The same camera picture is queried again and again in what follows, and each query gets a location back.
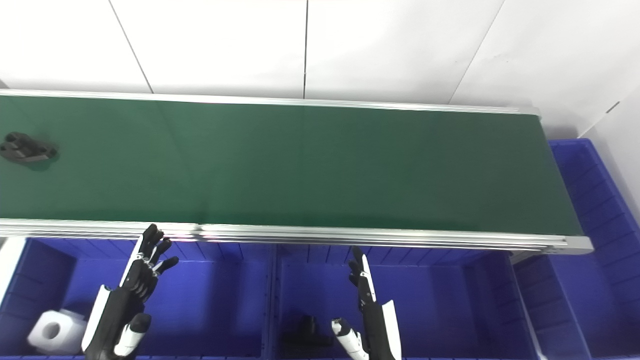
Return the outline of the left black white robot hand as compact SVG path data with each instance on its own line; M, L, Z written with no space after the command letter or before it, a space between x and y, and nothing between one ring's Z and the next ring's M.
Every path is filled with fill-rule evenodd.
M160 257L172 241L156 224L149 225L135 242L119 285L101 285L81 340L87 360L134 360L149 332L153 317L146 302L160 276L179 263L176 256Z

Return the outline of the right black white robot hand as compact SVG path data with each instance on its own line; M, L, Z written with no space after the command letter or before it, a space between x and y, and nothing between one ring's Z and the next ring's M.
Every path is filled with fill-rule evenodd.
M349 280L358 291L358 310L365 330L358 332L345 318L334 317L334 337L352 360L400 360L402 342L394 301L378 301L367 256L358 246L350 251Z

